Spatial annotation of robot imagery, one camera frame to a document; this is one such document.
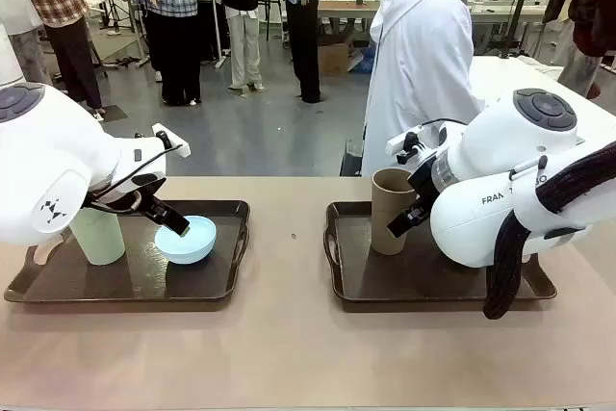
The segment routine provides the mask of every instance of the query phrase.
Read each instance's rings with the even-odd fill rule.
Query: brown cup
[[[384,255],[402,252],[406,235],[395,238],[387,225],[411,205],[415,192],[408,170],[384,168],[372,177],[372,249]]]

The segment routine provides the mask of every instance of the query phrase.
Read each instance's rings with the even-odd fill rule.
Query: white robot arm
[[[486,300],[489,318],[500,318],[515,297],[523,256],[616,217],[615,133],[581,141],[575,112],[556,95],[518,90],[468,127],[445,122],[436,148],[421,142],[425,130],[388,143],[401,164],[414,163],[409,183],[419,195],[390,229],[401,236],[430,217],[451,260],[488,267],[488,287],[500,286]]]
[[[165,182],[165,154],[186,157],[190,148],[153,129],[156,137],[117,139],[52,87],[0,90],[0,243],[44,243],[82,207],[142,213],[182,234],[188,222],[154,193]]]

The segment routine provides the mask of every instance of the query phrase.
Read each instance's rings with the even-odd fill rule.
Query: white coat
[[[362,174],[400,167],[387,141],[439,117],[470,122],[483,103],[471,93],[472,22],[460,0],[381,0],[371,27],[372,70]]]
[[[0,23],[9,36],[27,33],[41,25],[30,0],[0,0]]]

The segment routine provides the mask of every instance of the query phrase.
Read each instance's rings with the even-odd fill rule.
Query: metal pole
[[[526,0],[518,0],[518,5],[516,5],[516,10],[511,18],[511,23],[509,23],[507,40],[504,44],[504,48],[500,52],[501,58],[506,59],[509,56],[509,50],[511,49],[511,44],[513,43],[513,39],[515,38],[516,31],[518,29],[518,23],[520,22],[520,16],[522,15],[522,8],[524,7],[525,1]]]

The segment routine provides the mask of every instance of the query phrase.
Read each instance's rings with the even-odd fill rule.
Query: gray joint cap
[[[45,95],[45,86],[32,82],[13,84],[0,90],[0,124],[25,115]]]
[[[518,112],[542,129],[568,132],[578,125],[573,108],[558,95],[541,89],[523,89],[513,92]]]

